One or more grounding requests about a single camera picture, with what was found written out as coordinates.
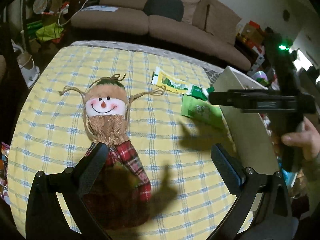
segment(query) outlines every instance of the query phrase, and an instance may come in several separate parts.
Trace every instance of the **human hand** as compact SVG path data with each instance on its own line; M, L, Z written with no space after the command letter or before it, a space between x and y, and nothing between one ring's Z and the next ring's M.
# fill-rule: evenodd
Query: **human hand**
M287 146L297 146L302 148L305 160L311 161L316 158L320 151L320 134L313 124L304 118L305 130L302 132L287 133L281 137L283 144ZM279 154L280 138L272 135L275 152Z

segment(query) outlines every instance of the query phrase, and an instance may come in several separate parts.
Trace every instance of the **smiling mouth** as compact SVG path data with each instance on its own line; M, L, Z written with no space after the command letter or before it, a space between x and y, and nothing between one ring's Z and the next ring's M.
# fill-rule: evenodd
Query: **smiling mouth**
M99 112L99 111L97 111L96 109L94 109L94 108L93 108L93 104L91 105L91 107L92 107L92 109L93 109L94 111L96 111L96 112L97 112L97 113L99 113L99 114L106 114L106 113L109 113L109 112L111 112L113 109L115 109L115 108L116 108L115 106L113 106L113 108L112 108L110 111L107 111L107 112L102 113L102 112Z

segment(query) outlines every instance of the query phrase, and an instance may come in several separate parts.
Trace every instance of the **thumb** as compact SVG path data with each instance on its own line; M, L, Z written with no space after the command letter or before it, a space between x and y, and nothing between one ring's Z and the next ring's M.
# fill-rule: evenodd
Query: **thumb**
M312 134L309 131L299 133L287 133L281 137L282 142L287 146L304 147L311 142Z

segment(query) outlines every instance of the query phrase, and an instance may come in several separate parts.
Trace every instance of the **snowman gift bag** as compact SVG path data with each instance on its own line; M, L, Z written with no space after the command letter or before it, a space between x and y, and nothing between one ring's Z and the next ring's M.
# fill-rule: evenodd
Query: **snowman gift bag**
M162 95L162 88L131 96L129 101L124 86L116 74L95 81L87 93L80 93L84 103L84 127L92 144L86 156L99 142L109 147L104 167L89 194L83 200L88 210L105 229L135 227L149 218L148 201L151 184L140 158L127 136L131 103L146 94Z

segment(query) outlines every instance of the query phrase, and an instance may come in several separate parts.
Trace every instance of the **drawstring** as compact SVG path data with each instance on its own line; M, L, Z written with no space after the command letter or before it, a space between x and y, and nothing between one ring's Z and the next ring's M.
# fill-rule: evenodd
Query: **drawstring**
M91 133L88 129L88 126L87 126L87 112L85 110L85 103L84 103L84 96L85 96L85 93L82 92L79 88L76 88L76 87L70 87L70 86L65 86L63 88L62 91L59 92L59 94L62 96L64 95L66 92L70 91L70 90L73 90L73 91L76 91L78 92L81 97L82 97L82 102L83 102L83 113L82 113L82 119L83 119L83 124L84 124L84 129L85 129L85 132L87 133L87 136L89 137L90 140L94 140L94 139L97 139L97 136L95 136L93 133Z
M111 77L102 77L102 78L99 78L98 80L96 80L95 82L93 82L90 87L92 87L95 83L101 81L101 80L109 80L109 81L114 81L114 82L120 82L122 80L124 80L125 76L127 74L124 74L123 78L119 79L120 78L120 74L114 74L113 76Z
M127 125L126 125L126 130L128 129L128 126L129 126L129 121L130 121L130 108L131 108L131 104L133 103L133 101L135 101L136 99L144 96L144 95L151 95L151 96L162 96L165 92L165 86L161 86L161 87L158 87L157 89L154 89L154 90L151 90L151 91L148 91L148 92L142 92L142 93L139 93L139 94L136 94L134 96L130 96L129 98L129 103L128 103L128 106L127 106L127 111L125 113L125 119L127 121Z

